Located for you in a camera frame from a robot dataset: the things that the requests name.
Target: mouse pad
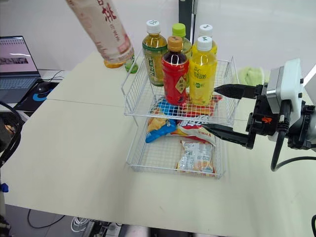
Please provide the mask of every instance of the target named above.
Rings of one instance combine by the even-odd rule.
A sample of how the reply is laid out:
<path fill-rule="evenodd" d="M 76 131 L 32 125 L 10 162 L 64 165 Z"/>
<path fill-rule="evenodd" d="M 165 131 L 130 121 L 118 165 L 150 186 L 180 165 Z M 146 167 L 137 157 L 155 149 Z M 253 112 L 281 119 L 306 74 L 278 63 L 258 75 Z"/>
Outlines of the mouse pad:
<path fill-rule="evenodd" d="M 57 82 L 50 82 L 49 91 L 39 94 L 37 87 L 31 89 L 14 108 L 16 110 L 34 112 L 45 100 L 47 95 L 58 85 Z"/>

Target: white table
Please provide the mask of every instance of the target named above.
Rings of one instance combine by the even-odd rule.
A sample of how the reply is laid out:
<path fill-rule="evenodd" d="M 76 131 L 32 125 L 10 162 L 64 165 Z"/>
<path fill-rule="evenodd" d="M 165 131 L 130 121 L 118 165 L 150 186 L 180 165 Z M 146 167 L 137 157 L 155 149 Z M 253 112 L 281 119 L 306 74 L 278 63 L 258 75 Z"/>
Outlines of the white table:
<path fill-rule="evenodd" d="M 123 106 L 124 98 L 121 84 L 126 79 L 124 66 L 109 69 L 104 66 L 103 58 L 98 52 L 93 52 L 85 61 L 78 64 L 57 86 L 48 99 L 71 102 Z M 131 74 L 126 87 L 133 81 Z"/>
<path fill-rule="evenodd" d="M 81 66 L 75 70 L 89 69 Z M 83 84 L 86 78 L 79 75 Z M 227 143 L 228 171 L 220 180 L 134 172 L 125 163 L 133 119 L 123 116 L 122 106 L 91 101 L 55 97 L 32 115 L 19 148 L 1 168 L 1 181 L 10 188 L 7 204 L 222 236 L 312 236 L 316 162 L 299 161 L 273 173 L 275 143 L 257 136 L 253 150 Z M 238 116 L 253 103 L 243 100 Z M 237 120 L 235 130 L 244 129 L 245 121 Z M 315 154 L 284 143 L 279 160 L 308 155 Z"/>

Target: red label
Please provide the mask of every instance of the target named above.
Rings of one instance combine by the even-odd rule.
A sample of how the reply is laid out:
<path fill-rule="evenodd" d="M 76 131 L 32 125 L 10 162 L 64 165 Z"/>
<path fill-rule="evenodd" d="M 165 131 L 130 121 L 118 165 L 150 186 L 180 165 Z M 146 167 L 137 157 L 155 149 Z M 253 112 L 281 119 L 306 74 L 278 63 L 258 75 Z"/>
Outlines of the red label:
<path fill-rule="evenodd" d="M 172 105 L 183 104 L 187 98 L 186 85 L 189 61 L 174 65 L 162 59 L 161 63 L 166 101 Z"/>

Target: orange bottle cap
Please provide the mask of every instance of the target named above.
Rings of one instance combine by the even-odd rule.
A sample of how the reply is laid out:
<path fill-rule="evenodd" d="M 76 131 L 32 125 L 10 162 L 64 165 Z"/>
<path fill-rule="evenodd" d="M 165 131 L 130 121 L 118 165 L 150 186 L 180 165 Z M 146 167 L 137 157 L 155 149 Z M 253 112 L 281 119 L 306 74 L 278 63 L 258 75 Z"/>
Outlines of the orange bottle cap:
<path fill-rule="evenodd" d="M 168 38 L 168 49 L 170 51 L 182 50 L 182 38 L 179 36 L 170 36 Z"/>

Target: wire basket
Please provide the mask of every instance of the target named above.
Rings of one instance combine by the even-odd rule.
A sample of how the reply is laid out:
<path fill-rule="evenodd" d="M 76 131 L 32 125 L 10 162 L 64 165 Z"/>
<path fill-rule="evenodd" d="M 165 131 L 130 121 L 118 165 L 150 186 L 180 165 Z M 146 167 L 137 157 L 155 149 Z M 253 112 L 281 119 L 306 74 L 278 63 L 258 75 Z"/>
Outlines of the wire basket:
<path fill-rule="evenodd" d="M 188 99 L 183 106 L 173 106 L 173 113 L 171 115 L 154 114 L 158 102 L 161 102 L 162 98 L 164 98 L 164 89 L 163 86 L 154 86 L 150 83 L 142 52 L 137 58 L 138 60 L 136 61 L 141 63 L 139 64 L 139 69 L 136 75 L 131 76 L 129 74 L 121 87 L 125 96 L 125 115 L 184 120 L 188 119 L 188 115 L 199 114 L 207 116 L 193 117 L 190 118 L 190 120 L 233 125 L 235 111 L 239 100 L 224 96 L 217 103 L 216 107 L 210 105 L 206 109 L 205 107 L 194 105 L 189 97 L 187 97 Z M 133 78 L 133 81 L 129 89 L 126 90 L 124 88 L 127 87 L 126 84 L 129 81 L 129 78 Z M 218 60 L 215 87 L 230 83 L 238 83 L 234 59 L 231 58 L 230 61 Z"/>
<path fill-rule="evenodd" d="M 182 141 L 194 142 L 181 136 L 162 136 L 151 143 L 146 143 L 148 120 L 141 122 L 127 155 L 126 162 L 135 171 L 159 172 L 168 174 L 190 174 L 220 178 L 226 171 L 225 143 L 215 138 L 216 146 L 213 153 L 214 173 L 177 169 L 182 154 Z"/>

